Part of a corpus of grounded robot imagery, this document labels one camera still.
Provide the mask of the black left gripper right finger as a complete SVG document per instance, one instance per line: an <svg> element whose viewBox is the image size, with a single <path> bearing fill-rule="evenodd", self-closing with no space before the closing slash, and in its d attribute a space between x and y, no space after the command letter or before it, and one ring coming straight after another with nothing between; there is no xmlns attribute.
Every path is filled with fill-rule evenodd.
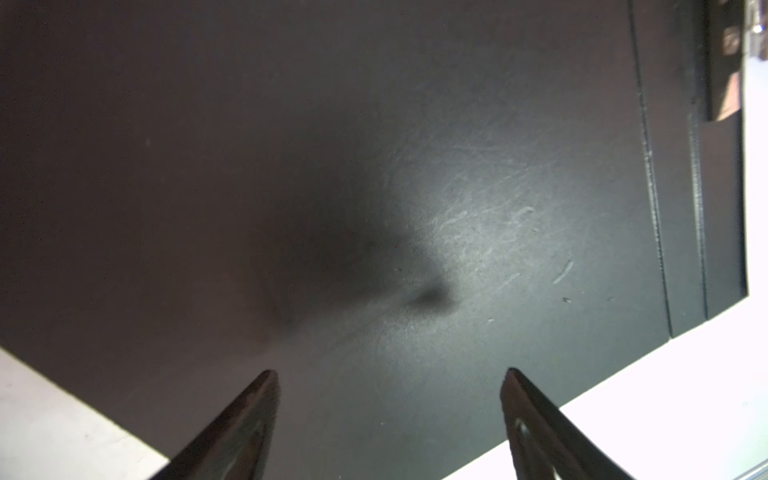
<svg viewBox="0 0 768 480"><path fill-rule="evenodd" d="M631 478L520 370L507 370L500 400L519 479Z"/></svg>

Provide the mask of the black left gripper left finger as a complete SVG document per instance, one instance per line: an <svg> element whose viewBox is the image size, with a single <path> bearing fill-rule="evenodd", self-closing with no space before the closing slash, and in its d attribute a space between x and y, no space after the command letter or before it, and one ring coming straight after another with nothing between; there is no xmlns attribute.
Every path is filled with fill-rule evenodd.
<svg viewBox="0 0 768 480"><path fill-rule="evenodd" d="M261 479L279 400L277 372L263 371L153 478Z"/></svg>

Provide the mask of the blue file folder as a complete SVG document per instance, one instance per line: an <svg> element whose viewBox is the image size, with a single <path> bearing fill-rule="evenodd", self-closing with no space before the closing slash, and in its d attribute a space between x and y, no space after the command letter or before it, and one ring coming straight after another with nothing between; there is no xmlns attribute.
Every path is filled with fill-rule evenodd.
<svg viewBox="0 0 768 480"><path fill-rule="evenodd" d="M173 455L438 479L744 297L710 1L5 1L1 343Z"/></svg>

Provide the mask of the printed paper files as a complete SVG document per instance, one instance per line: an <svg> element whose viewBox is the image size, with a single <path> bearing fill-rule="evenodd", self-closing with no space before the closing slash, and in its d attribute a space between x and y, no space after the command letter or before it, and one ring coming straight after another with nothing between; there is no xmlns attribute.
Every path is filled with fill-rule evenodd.
<svg viewBox="0 0 768 480"><path fill-rule="evenodd" d="M742 62L745 247L749 297L767 299L767 3L745 3Z"/></svg>

